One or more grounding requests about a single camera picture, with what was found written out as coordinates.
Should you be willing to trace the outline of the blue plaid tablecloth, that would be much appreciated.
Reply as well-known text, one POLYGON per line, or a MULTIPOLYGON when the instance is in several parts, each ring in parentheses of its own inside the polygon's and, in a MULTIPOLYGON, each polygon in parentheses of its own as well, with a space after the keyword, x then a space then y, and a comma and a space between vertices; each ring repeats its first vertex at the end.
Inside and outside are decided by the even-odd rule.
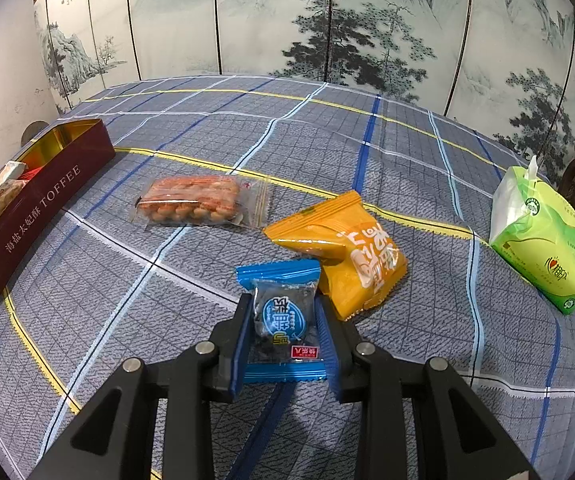
POLYGON ((575 313, 488 246, 515 158, 428 110, 330 84, 255 76, 122 84, 73 110, 116 156, 52 219, 0 298, 0 465, 25 479, 129 356, 173 358, 236 306, 243 264, 289 252, 260 231, 143 226, 136 198, 169 174, 249 174, 277 221, 355 190, 408 260, 356 320, 397 358, 444 356, 545 479, 575 471, 575 313))

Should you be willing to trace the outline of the green tissue pack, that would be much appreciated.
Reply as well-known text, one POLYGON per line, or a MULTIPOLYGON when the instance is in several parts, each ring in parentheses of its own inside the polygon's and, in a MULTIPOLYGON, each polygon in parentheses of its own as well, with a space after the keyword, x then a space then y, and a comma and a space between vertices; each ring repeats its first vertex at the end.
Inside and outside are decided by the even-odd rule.
POLYGON ((575 310, 575 210, 538 176, 536 157, 493 193, 489 244, 562 313, 575 310))

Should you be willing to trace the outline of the painted folding screen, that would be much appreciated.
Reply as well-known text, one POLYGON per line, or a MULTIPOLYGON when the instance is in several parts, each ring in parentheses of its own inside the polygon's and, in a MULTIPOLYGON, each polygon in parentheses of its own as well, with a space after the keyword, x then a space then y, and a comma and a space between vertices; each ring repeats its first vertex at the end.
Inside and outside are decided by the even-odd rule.
POLYGON ((569 0, 33 0, 60 110, 124 81, 327 81, 442 114, 557 177, 575 155, 569 0))

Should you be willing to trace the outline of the round stone millstone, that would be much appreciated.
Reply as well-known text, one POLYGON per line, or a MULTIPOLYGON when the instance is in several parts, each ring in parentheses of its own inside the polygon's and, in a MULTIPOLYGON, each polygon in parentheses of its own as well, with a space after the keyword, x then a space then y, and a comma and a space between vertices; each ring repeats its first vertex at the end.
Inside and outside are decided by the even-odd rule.
POLYGON ((33 141, 36 136, 39 136, 48 127, 48 122, 44 122, 43 120, 36 120, 36 122, 31 122, 22 133, 20 145, 25 146, 26 144, 29 144, 30 141, 33 141))

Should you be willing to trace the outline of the red snack packet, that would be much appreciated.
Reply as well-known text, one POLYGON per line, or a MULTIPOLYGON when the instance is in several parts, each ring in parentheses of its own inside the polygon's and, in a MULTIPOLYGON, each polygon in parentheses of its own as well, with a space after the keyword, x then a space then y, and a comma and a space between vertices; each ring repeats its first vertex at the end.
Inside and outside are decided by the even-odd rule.
POLYGON ((20 180, 24 180, 24 181, 29 181, 32 180, 33 177, 36 176, 36 174, 38 174, 38 172, 41 170, 41 167, 37 167, 34 169, 27 169, 25 170, 18 178, 20 180))

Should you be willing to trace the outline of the dark blue candy packet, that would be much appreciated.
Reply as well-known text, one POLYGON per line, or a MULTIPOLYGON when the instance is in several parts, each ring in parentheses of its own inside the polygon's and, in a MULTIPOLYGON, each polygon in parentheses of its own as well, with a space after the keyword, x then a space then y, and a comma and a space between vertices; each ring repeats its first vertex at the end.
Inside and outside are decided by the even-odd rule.
POLYGON ((324 380, 315 308, 320 275, 315 259, 237 268, 240 286, 253 298, 254 337, 245 382, 324 380))

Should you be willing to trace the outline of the red gold toffee tin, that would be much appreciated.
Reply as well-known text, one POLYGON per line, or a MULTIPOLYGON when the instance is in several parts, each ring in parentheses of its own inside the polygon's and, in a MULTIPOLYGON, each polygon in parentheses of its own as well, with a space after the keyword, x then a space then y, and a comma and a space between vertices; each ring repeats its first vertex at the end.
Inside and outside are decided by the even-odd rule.
POLYGON ((56 213, 114 156, 99 118, 57 125, 22 153, 32 177, 0 200, 0 295, 56 213))

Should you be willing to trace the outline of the clear almond bag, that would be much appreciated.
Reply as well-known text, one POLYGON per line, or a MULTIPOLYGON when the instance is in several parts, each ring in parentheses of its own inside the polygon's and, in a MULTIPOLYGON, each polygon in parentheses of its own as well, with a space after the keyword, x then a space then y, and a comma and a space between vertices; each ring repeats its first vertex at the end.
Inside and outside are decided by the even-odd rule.
POLYGON ((161 226, 244 226, 262 228, 270 202, 264 179, 178 176, 154 180, 136 199, 134 216, 161 226))

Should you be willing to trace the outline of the white blue cracker packet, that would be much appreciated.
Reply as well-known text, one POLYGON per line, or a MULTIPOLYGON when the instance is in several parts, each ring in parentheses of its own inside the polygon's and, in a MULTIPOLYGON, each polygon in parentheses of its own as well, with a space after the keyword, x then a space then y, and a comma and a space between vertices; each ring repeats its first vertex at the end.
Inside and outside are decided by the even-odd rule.
POLYGON ((0 170, 0 186, 9 181, 18 180, 18 178, 24 174, 26 169, 27 166, 24 164, 24 162, 9 160, 0 170))

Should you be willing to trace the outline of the orange snack packet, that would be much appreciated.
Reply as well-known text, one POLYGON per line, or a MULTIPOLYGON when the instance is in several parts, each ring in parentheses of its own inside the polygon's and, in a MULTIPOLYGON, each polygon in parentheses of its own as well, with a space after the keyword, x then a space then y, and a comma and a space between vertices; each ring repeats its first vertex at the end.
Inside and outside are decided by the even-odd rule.
POLYGON ((343 321, 379 307, 407 274, 407 258, 355 191, 274 222, 264 234, 318 259, 319 288, 343 321))

